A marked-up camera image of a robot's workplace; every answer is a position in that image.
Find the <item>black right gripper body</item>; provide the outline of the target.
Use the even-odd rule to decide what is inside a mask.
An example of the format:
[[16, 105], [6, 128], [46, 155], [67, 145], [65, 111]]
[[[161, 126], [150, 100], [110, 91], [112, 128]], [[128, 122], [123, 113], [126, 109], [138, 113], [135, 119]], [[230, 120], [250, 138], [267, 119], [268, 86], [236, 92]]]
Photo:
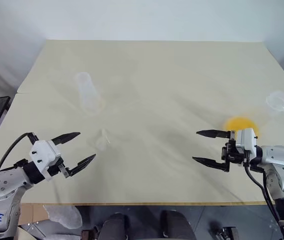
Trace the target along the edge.
[[232, 164], [244, 164], [248, 165], [250, 161], [250, 151], [236, 147], [236, 141], [229, 139], [225, 146], [222, 148], [221, 159], [225, 161], [225, 165]]

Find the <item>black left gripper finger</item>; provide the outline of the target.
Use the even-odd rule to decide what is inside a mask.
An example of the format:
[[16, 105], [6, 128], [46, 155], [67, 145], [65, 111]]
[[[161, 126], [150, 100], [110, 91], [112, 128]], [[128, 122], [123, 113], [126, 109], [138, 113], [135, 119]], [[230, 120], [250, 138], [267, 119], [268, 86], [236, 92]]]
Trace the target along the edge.
[[72, 139], [76, 138], [78, 135], [80, 135], [80, 132], [70, 132], [70, 133], [65, 133], [62, 134], [60, 136], [57, 136], [53, 139], [51, 139], [51, 141], [55, 144], [55, 145], [59, 145], [59, 144], [65, 144], [69, 141], [71, 141]]
[[66, 178], [68, 177], [72, 177], [74, 175], [76, 175], [77, 173], [79, 173], [80, 171], [82, 171], [83, 169], [85, 169], [90, 162], [92, 162], [94, 160], [94, 158], [96, 157], [96, 154], [93, 154], [85, 159], [83, 159], [82, 161], [77, 163], [77, 166], [75, 166], [72, 169], [69, 169], [68, 167], [66, 168]]

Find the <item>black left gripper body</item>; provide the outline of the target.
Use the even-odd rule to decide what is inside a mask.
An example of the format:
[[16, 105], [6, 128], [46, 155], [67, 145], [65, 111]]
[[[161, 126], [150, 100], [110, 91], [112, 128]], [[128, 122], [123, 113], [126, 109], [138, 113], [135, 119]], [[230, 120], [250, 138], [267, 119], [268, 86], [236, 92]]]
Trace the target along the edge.
[[57, 175], [58, 173], [62, 173], [65, 178], [70, 176], [69, 169], [64, 165], [64, 160], [62, 157], [59, 157], [53, 165], [50, 165], [47, 172], [51, 177]]

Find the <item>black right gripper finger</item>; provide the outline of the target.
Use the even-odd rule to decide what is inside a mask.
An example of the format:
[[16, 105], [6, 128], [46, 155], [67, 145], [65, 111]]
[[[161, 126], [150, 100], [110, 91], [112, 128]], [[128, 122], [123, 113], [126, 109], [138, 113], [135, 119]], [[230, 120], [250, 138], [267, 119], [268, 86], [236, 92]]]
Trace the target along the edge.
[[209, 129], [209, 130], [200, 130], [197, 131], [196, 134], [208, 137], [208, 138], [226, 138], [226, 139], [235, 139], [235, 132], [234, 131], [222, 131], [216, 129]]
[[230, 170], [230, 164], [228, 162], [219, 163], [213, 159], [203, 158], [203, 157], [194, 157], [194, 156], [192, 157], [192, 159], [209, 168], [222, 170], [224, 172], [229, 172]]

